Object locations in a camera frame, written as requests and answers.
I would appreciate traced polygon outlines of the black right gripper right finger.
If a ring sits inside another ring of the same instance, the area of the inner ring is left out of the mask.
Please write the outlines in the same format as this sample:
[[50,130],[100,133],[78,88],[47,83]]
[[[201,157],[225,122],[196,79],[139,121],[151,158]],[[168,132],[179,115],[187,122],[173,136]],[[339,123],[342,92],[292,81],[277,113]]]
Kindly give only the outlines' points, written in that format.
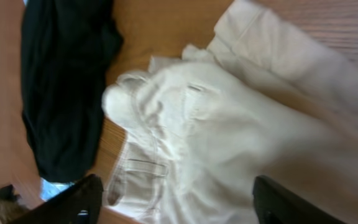
[[255,178],[252,194],[260,224],[344,224],[265,175]]

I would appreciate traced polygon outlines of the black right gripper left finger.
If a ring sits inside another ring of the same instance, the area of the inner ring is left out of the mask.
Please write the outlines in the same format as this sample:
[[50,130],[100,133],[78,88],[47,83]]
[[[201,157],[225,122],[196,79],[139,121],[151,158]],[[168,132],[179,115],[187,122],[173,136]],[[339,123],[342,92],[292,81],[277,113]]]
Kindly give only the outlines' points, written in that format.
[[103,183],[91,174],[12,224],[97,224],[102,207]]

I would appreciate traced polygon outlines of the beige cotton shorts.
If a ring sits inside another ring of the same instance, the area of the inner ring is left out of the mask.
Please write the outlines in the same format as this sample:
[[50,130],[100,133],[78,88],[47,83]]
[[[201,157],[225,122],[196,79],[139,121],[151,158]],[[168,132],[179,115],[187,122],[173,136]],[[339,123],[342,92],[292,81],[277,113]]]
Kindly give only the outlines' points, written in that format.
[[142,223],[256,223],[266,175],[358,223],[358,68],[252,1],[214,32],[105,89],[126,132],[105,206]]

